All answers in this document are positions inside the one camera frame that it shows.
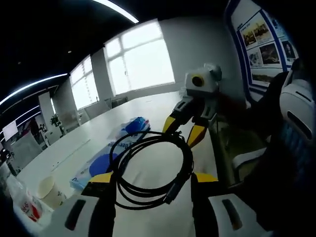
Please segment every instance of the blue package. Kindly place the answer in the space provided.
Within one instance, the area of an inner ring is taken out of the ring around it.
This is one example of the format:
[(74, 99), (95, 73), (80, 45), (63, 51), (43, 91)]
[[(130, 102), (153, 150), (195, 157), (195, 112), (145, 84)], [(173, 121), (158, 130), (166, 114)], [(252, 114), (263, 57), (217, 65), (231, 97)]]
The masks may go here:
[[(137, 131), (149, 131), (150, 124), (148, 119), (137, 117), (131, 119), (130, 122), (121, 125), (120, 131), (112, 138), (101, 151), (98, 152), (93, 158), (87, 161), (84, 166), (75, 174), (74, 178), (70, 180), (70, 185), (74, 189), (82, 191), (88, 184), (89, 180), (98, 174), (110, 172), (109, 170), (109, 153), (113, 144), (121, 137)], [(124, 151), (131, 144), (142, 139), (145, 134), (135, 134), (121, 141), (114, 149), (113, 158), (115, 159), (118, 154)]]

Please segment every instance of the ceiling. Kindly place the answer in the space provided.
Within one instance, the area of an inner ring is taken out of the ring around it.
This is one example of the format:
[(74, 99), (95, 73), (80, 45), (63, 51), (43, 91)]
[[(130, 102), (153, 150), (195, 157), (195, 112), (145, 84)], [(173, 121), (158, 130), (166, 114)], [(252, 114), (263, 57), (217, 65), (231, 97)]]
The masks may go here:
[[(227, 0), (112, 0), (140, 22), (194, 15), (221, 17)], [(92, 0), (16, 0), (2, 3), (0, 100), (31, 82), (69, 73), (84, 57), (134, 24)], [(28, 89), (0, 106), (4, 126), (38, 105), (38, 91), (51, 93), (67, 77)]]

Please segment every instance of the white wall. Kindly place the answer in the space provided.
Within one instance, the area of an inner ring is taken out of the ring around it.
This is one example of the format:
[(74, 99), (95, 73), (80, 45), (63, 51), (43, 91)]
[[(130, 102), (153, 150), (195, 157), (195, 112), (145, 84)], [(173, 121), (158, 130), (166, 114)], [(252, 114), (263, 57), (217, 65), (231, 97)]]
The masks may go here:
[(100, 100), (112, 98), (113, 94), (102, 48), (91, 55), (91, 63)]
[(74, 96), (71, 91), (70, 79), (67, 79), (61, 86), (58, 87), (53, 96), (53, 102), (58, 115), (77, 110)]
[[(216, 63), (223, 72), (221, 90), (237, 100), (244, 100), (241, 72), (237, 52), (229, 31), (221, 19), (211, 17), (182, 17), (160, 21), (166, 42), (175, 84), (155, 86), (118, 95), (134, 98), (172, 92), (184, 86), (185, 73), (202, 67), (204, 63)], [(100, 100), (113, 97), (103, 49), (91, 55), (93, 74)], [(76, 109), (67, 80), (53, 97), (56, 112)]]
[(39, 105), (47, 130), (53, 129), (54, 127), (50, 124), (50, 119), (54, 115), (54, 111), (51, 105), (49, 92), (39, 96)]
[(235, 99), (244, 97), (237, 52), (222, 20), (174, 18), (161, 21), (160, 26), (177, 82), (184, 83), (188, 70), (215, 63), (222, 69), (222, 91)]
[(43, 117), (43, 115), (41, 115), (41, 114), (40, 114), (40, 115), (37, 115), (37, 116), (35, 117), (35, 121), (36, 121), (38, 127), (40, 127), (41, 124), (45, 124), (44, 117)]

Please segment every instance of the coiled cable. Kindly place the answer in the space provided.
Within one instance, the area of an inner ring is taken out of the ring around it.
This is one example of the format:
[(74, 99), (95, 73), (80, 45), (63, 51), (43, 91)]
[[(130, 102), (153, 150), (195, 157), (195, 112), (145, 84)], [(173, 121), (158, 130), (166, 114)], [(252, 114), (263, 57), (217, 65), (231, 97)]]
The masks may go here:
[[(113, 151), (115, 147), (125, 138), (135, 136), (141, 133), (155, 134), (156, 136), (147, 137), (141, 139), (138, 142), (135, 142), (134, 144), (127, 147), (122, 153), (120, 153), (116, 157), (115, 161), (113, 161)], [(129, 210), (145, 210), (160, 206), (164, 203), (170, 204), (177, 197), (182, 186), (190, 178), (194, 166), (192, 151), (188, 144), (185, 142), (184, 138), (180, 135), (180, 133), (181, 132), (162, 133), (154, 131), (138, 131), (121, 137), (113, 144), (110, 150), (109, 158), (110, 166), (113, 170), (113, 175), (116, 179), (118, 190), (126, 200), (138, 205), (137, 207), (126, 206), (116, 201), (117, 206)], [(134, 157), (134, 155), (136, 155), (144, 148), (160, 142), (170, 142), (181, 149), (183, 154), (183, 163), (177, 176), (170, 183), (160, 188), (154, 189), (139, 188), (124, 180), (122, 176), (125, 172), (128, 162)], [(158, 199), (147, 202), (135, 201), (127, 197), (126, 194), (122, 191), (122, 188), (124, 188), (128, 193), (140, 198), (154, 198), (162, 195), (163, 196), (159, 197)]]

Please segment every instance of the yellow tape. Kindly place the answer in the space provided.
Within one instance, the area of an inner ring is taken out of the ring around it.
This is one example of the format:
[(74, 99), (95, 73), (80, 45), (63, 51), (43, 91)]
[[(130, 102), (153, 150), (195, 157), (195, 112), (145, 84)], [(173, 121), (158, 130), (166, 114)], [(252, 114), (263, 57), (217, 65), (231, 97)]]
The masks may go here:
[(109, 183), (112, 174), (113, 174), (113, 172), (106, 173), (106, 174), (98, 174), (98, 175), (92, 177), (89, 180), (89, 182), (90, 183)]
[(216, 182), (218, 181), (217, 178), (215, 178), (211, 174), (203, 174), (203, 173), (195, 173), (194, 174), (197, 176), (197, 181), (199, 183), (205, 183), (205, 182)]
[(163, 126), (163, 130), (162, 132), (166, 132), (168, 130), (168, 128), (172, 125), (172, 123), (175, 121), (176, 119), (173, 117), (168, 117), (166, 119), (166, 122), (164, 122), (164, 126)]
[(199, 142), (201, 134), (203, 134), (205, 131), (206, 131), (205, 127), (194, 125), (189, 134), (189, 139), (188, 139), (189, 147), (192, 148), (193, 146), (195, 146)]

